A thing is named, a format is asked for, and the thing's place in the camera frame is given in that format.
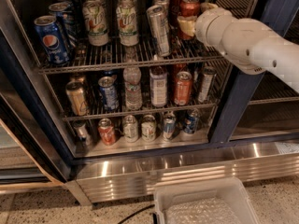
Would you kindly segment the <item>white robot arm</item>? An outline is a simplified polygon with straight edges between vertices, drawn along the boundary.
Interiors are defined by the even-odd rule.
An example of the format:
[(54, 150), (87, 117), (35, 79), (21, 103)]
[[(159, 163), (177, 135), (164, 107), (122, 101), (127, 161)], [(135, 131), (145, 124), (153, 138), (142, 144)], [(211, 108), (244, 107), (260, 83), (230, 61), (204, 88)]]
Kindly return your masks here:
[(214, 48), (248, 75), (268, 71), (299, 91), (299, 45), (253, 19), (238, 19), (215, 7), (200, 16), (177, 17), (178, 27), (207, 47)]

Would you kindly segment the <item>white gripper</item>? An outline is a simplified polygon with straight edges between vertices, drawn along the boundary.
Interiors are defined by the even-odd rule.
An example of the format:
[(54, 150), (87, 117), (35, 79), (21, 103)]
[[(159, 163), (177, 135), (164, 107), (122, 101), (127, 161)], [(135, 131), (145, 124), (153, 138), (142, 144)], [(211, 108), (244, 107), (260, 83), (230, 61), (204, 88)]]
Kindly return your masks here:
[(195, 36), (204, 45), (215, 49), (236, 48), (233, 38), (233, 24), (237, 18), (233, 14), (213, 3), (202, 3), (201, 14), (196, 16), (178, 16), (178, 27), (182, 33)]

